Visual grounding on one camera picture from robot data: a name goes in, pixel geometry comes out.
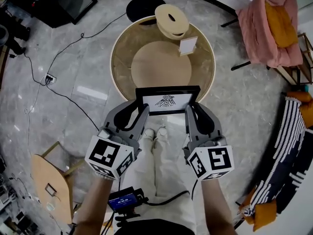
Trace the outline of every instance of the blue display screen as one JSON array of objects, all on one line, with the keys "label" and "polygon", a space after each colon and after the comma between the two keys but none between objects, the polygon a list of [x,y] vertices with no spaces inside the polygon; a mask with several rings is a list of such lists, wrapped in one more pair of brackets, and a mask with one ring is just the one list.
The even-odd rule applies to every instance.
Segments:
[{"label": "blue display screen", "polygon": [[133,193],[109,200],[109,204],[111,205],[113,210],[118,210],[128,205],[133,205],[135,203],[137,203],[137,199]]}]

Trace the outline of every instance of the marble floor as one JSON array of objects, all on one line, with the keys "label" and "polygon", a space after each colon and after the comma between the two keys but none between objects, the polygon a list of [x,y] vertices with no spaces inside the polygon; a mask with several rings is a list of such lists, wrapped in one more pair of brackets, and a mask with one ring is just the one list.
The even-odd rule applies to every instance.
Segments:
[{"label": "marble floor", "polygon": [[[77,25],[64,25],[52,29],[37,20],[29,23],[31,38],[22,43],[32,60],[37,80],[47,72],[55,54],[69,43],[80,38],[81,32],[90,36],[108,22],[125,12],[130,0],[98,0]],[[237,200],[265,149],[285,81],[273,70],[262,65],[250,65],[230,71],[235,64],[247,60],[238,24],[226,28],[219,25],[234,17],[222,9],[202,0],[165,0],[180,7],[190,22],[209,39],[216,57],[214,84],[203,100],[220,119],[228,144],[232,145],[235,170],[220,179],[223,193],[235,216]],[[115,89],[109,70],[111,48],[131,22],[126,16],[112,23],[96,37],[83,39],[59,55],[50,73],[57,77],[50,87],[70,97],[79,104],[100,127],[106,114],[123,102]],[[95,98],[82,93],[82,87],[101,92],[104,97]],[[24,56],[9,59],[4,72],[0,92],[0,143],[7,163],[6,174],[20,177],[35,197],[31,179],[31,154],[42,154],[56,141],[63,149],[57,149],[48,159],[60,169],[84,156],[92,135],[97,130],[81,110],[66,98],[55,95],[32,80],[30,62]],[[166,125],[170,143],[177,152],[179,169],[189,190],[196,180],[191,168],[184,163],[181,150],[186,138],[184,116],[150,117],[147,127],[157,129]],[[74,198],[81,202],[91,184],[91,169],[85,165],[75,173]],[[24,192],[20,182],[14,188]],[[47,235],[68,232],[66,224],[52,220],[37,201],[22,200],[25,212]],[[197,234],[208,234],[204,221],[200,185],[195,190],[194,207],[197,216]]]}]

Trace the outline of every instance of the forearm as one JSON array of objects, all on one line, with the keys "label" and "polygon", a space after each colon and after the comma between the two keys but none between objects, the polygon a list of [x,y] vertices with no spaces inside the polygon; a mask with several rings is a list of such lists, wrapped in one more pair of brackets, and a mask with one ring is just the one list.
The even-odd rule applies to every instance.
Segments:
[{"label": "forearm", "polygon": [[113,181],[95,178],[78,211],[77,228],[74,235],[99,234],[107,209]]},{"label": "forearm", "polygon": [[211,179],[201,182],[205,219],[212,235],[236,234],[232,227],[231,212],[222,193],[219,181]]}]

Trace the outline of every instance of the wooden chair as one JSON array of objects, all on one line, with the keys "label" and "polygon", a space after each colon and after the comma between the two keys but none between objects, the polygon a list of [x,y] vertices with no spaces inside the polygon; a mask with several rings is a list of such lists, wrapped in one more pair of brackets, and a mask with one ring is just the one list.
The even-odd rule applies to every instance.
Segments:
[{"label": "wooden chair", "polygon": [[81,206],[80,204],[73,209],[73,177],[71,173],[79,168],[85,160],[80,160],[65,172],[61,171],[45,159],[45,156],[59,144],[57,141],[43,155],[32,156],[32,176],[42,206],[54,218],[71,224],[74,212]]}]

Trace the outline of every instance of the pink chair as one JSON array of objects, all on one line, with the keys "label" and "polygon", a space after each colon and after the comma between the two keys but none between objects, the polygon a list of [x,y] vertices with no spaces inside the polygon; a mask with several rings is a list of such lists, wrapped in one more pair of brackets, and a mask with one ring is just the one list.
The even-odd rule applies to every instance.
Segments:
[{"label": "pink chair", "polygon": [[243,40],[248,53],[249,62],[234,66],[234,71],[248,64],[265,64],[269,67],[296,66],[302,64],[302,55],[299,44],[293,44],[287,48],[278,48],[270,32],[265,1],[272,6],[284,6],[291,24],[297,31],[298,6],[297,0],[253,0],[247,8],[236,11],[238,18],[221,25],[226,27],[239,21]]}]

